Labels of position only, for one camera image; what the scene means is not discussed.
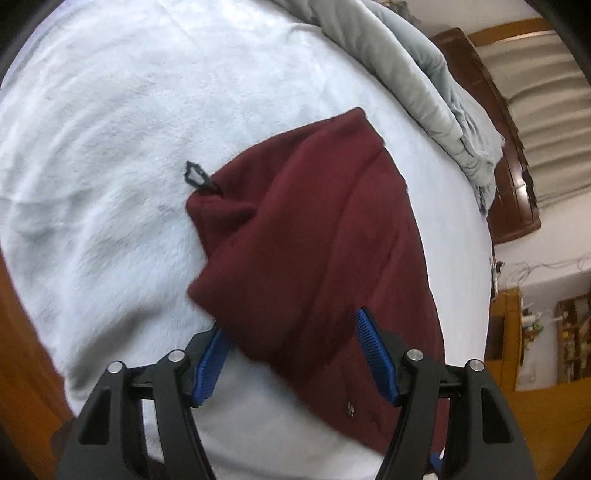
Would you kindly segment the wooden desk cabinet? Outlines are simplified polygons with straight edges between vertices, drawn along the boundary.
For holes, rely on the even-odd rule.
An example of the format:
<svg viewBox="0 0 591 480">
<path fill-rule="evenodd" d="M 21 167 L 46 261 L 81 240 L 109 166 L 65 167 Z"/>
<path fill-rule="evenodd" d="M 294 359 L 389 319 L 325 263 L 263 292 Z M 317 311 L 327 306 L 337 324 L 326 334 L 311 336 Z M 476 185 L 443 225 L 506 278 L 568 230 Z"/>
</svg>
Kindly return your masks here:
<svg viewBox="0 0 591 480">
<path fill-rule="evenodd" d="M 491 303 L 485 364 L 506 396 L 539 478 L 553 477 L 590 427 L 590 316 L 585 295 L 549 305 L 518 288 Z"/>
</svg>

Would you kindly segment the beige curtain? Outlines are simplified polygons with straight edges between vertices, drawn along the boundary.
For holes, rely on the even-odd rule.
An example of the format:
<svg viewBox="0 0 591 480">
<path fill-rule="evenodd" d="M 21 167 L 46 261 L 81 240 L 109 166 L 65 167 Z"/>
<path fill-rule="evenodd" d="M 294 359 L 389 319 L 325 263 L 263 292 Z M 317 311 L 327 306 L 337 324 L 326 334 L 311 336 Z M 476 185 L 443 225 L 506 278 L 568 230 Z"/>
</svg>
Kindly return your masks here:
<svg viewBox="0 0 591 480">
<path fill-rule="evenodd" d="M 541 206 L 590 189 L 590 85 L 562 39 L 542 32 L 477 49 L 517 127 Z"/>
</svg>

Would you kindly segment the light blue bed sheet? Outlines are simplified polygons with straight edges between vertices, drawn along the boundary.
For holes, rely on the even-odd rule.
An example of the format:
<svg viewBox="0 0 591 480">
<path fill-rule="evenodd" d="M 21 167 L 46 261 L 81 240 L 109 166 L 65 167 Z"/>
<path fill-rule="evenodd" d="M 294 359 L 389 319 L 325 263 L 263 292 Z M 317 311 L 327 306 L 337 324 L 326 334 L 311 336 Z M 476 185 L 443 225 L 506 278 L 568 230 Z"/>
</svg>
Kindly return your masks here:
<svg viewBox="0 0 591 480">
<path fill-rule="evenodd" d="M 151 364 L 211 318 L 187 162 L 359 107 L 404 177 L 449 364 L 484 355 L 491 239 L 459 165 L 366 67 L 279 1 L 66 1 L 1 84 L 1 249 L 79 412 L 113 361 Z"/>
</svg>

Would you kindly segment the grey quilt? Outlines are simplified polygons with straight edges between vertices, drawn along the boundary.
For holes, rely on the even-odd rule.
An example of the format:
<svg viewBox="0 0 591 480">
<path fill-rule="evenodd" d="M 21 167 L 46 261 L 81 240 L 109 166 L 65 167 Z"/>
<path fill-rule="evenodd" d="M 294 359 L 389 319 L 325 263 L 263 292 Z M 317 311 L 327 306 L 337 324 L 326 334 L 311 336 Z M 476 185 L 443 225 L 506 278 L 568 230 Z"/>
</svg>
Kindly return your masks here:
<svg viewBox="0 0 591 480">
<path fill-rule="evenodd" d="M 452 75 L 441 50 L 418 28 L 375 1 L 280 1 L 320 27 L 366 67 L 425 132 L 459 165 L 487 214 L 504 137 L 486 110 Z"/>
</svg>

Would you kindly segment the maroon pants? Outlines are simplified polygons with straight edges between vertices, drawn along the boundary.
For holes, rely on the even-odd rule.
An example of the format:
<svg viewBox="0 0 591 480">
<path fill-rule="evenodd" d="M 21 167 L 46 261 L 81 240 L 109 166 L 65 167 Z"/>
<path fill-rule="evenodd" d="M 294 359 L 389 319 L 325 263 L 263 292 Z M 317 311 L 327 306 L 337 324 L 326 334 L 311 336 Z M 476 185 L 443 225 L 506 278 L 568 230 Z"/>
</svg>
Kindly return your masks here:
<svg viewBox="0 0 591 480">
<path fill-rule="evenodd" d="M 377 390 L 356 311 L 437 361 L 443 333 L 407 184 L 362 109 L 263 141 L 194 192 L 207 262 L 188 296 L 311 412 L 378 452 L 399 412 Z"/>
</svg>

